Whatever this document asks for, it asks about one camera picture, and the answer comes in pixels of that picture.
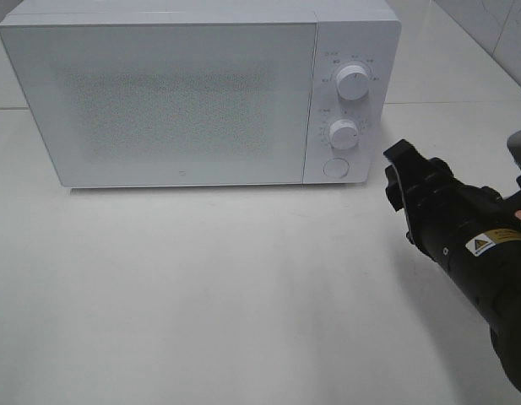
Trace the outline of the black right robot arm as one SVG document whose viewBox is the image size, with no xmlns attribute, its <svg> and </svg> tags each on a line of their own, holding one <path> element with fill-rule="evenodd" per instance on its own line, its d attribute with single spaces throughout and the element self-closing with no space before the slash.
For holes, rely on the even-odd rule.
<svg viewBox="0 0 521 405">
<path fill-rule="evenodd" d="M 521 170 L 521 150 L 511 147 Z M 521 174 L 502 197 L 458 180 L 402 139 L 384 151 L 386 195 L 404 210 L 409 242 L 453 280 L 490 328 L 502 368 L 521 392 Z"/>
</svg>

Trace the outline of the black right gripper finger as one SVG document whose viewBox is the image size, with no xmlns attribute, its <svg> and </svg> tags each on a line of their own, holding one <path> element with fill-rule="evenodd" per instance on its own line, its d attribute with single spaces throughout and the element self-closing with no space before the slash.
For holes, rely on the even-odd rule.
<svg viewBox="0 0 521 405">
<path fill-rule="evenodd" d="M 384 173 L 386 177 L 420 176 L 429 173 L 429 164 L 426 159 L 407 140 L 401 139 L 383 152 L 388 161 Z"/>
</svg>

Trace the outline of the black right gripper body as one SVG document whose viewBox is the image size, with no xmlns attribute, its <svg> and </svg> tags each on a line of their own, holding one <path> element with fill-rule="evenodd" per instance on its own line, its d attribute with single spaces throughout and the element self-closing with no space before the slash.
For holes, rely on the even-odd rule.
<svg viewBox="0 0 521 405">
<path fill-rule="evenodd" d="M 438 264 L 448 260 L 463 233 L 500 211 L 499 192 L 464 184 L 439 158 L 392 161 L 385 174 L 388 200 L 404 210 L 407 238 Z"/>
</svg>

